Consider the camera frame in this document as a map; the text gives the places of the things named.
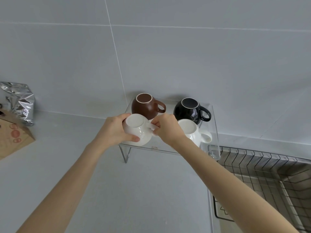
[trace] person's left hand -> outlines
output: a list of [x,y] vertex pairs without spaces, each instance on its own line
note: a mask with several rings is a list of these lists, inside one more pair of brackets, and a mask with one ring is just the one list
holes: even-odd
[[117,145],[123,141],[138,142],[140,140],[139,137],[125,133],[122,127],[123,120],[130,115],[130,113],[127,113],[114,117],[107,117],[91,144],[94,144],[101,152],[104,152],[105,149],[110,146]]

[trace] brown paper bag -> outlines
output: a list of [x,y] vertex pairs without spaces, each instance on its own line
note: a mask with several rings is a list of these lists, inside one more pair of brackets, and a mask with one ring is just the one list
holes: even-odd
[[34,141],[29,129],[14,114],[0,109],[0,160]]

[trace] person's left arm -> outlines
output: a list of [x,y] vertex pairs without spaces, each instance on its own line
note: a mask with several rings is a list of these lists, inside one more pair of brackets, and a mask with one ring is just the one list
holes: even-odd
[[130,114],[106,119],[95,139],[84,149],[74,165],[50,191],[27,218],[17,233],[63,233],[73,216],[95,170],[96,164],[107,148],[122,141],[139,141],[126,134],[122,121]]

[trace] person's right arm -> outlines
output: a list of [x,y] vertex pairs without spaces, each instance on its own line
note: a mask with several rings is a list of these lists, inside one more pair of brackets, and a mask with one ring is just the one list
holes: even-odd
[[174,115],[159,115],[151,123],[160,127],[154,133],[184,157],[243,232],[298,232],[268,202],[187,138]]

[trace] gray tiled wall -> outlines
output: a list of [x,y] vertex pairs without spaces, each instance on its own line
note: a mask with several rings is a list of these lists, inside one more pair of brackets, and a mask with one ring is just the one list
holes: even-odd
[[311,144],[310,9],[311,0],[0,0],[0,79],[28,83],[45,111],[104,118],[140,91],[188,96],[214,105],[220,133]]

